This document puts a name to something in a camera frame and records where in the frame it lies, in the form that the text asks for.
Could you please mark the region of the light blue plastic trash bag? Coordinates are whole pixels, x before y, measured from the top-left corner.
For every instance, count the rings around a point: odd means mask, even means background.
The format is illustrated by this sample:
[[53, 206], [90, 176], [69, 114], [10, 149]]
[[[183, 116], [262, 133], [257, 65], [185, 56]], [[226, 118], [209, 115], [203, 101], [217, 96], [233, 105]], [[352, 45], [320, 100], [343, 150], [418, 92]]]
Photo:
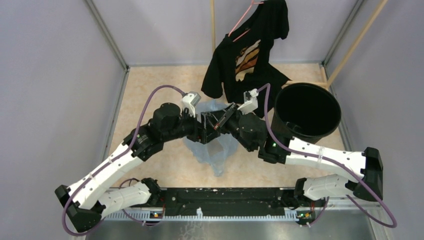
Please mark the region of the light blue plastic trash bag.
[[222, 176], [227, 159], [236, 152], [239, 145], [232, 135], [223, 133], [206, 144], [192, 142], [187, 137], [183, 138], [183, 143], [199, 163], [210, 165], [216, 177]]

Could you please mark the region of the black ribbed trash bin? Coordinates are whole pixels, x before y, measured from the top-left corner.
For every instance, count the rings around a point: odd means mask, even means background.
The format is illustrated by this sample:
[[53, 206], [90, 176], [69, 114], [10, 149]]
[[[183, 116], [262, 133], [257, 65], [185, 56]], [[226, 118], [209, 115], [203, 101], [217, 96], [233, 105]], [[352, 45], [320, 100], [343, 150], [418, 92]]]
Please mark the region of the black ribbed trash bin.
[[332, 134], [342, 118], [336, 98], [325, 88], [312, 83], [284, 87], [273, 103], [270, 128], [278, 137], [296, 137], [316, 144]]

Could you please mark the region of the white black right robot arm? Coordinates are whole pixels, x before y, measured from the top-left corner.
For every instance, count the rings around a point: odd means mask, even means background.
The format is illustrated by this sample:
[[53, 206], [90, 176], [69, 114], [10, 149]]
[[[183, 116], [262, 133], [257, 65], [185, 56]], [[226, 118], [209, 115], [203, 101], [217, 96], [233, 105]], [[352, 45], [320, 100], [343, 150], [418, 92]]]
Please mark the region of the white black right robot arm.
[[243, 113], [236, 104], [203, 113], [202, 121], [213, 133], [229, 134], [248, 152], [271, 164], [302, 165], [330, 172], [296, 181], [293, 200], [307, 206], [323, 197], [353, 195], [364, 201], [383, 200], [383, 162], [378, 149], [344, 151], [319, 146], [298, 137], [279, 135], [267, 120]]

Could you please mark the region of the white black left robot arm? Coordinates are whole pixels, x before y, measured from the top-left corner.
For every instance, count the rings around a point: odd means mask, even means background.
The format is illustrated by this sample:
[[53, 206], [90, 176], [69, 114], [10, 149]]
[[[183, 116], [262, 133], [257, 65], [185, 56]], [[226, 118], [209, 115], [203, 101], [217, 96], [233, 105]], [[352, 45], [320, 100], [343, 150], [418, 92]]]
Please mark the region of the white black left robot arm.
[[199, 107], [183, 108], [163, 103], [146, 124], [134, 128], [94, 170], [79, 181], [69, 186], [60, 185], [54, 191], [63, 206], [64, 230], [71, 236], [84, 236], [114, 212], [137, 204], [156, 206], [161, 194], [155, 183], [148, 180], [120, 190], [109, 191], [109, 188], [127, 172], [162, 151], [166, 142], [187, 138], [206, 144], [219, 137], [220, 133], [208, 123], [208, 115], [226, 107], [212, 100], [202, 102]]

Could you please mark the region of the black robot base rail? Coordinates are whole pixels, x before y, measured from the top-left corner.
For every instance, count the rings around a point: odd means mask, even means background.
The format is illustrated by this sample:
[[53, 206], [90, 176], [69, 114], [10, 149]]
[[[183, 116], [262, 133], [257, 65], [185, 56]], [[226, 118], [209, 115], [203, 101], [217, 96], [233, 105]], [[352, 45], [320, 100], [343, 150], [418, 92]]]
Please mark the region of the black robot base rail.
[[166, 217], [194, 216], [201, 209], [207, 217], [283, 216], [299, 207], [322, 207], [325, 200], [312, 201], [295, 195], [291, 188], [234, 187], [161, 189], [141, 208], [165, 210]]

